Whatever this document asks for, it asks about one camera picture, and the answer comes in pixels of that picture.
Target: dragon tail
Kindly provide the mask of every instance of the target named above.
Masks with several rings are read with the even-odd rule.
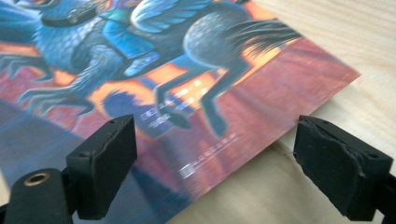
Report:
[[[236,47],[243,45],[243,50],[258,55],[285,44],[301,35],[278,20],[246,21],[236,24],[224,32]]]

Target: book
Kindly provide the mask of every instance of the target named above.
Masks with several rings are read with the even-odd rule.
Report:
[[[138,159],[101,223],[165,222],[359,76],[249,1],[77,2],[0,4],[0,167],[10,186],[62,170],[134,114]]]

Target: dragon wing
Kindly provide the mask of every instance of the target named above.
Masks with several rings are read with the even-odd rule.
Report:
[[[33,44],[35,31],[40,25],[39,15],[7,1],[0,1],[0,41]]]
[[[182,23],[207,7],[211,0],[143,0],[131,15],[132,24],[145,32],[159,33]]]

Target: dragon claw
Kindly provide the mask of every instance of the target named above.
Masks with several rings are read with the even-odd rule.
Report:
[[[37,113],[44,117],[53,107],[57,105],[83,107],[83,110],[77,114],[81,116],[94,110],[94,105],[89,101],[78,97],[67,88],[62,89],[36,89],[26,91],[19,99],[19,103],[30,102],[26,110],[30,113]]]
[[[43,72],[43,77],[35,80],[48,81],[52,79],[52,72],[43,58],[28,55],[0,54],[0,72],[8,70],[10,78],[14,78],[23,67],[35,67]]]

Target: illustrated book cover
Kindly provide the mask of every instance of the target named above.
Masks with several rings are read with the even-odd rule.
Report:
[[[134,115],[138,159],[108,215],[164,223],[359,75],[250,1],[0,2],[9,186]]]

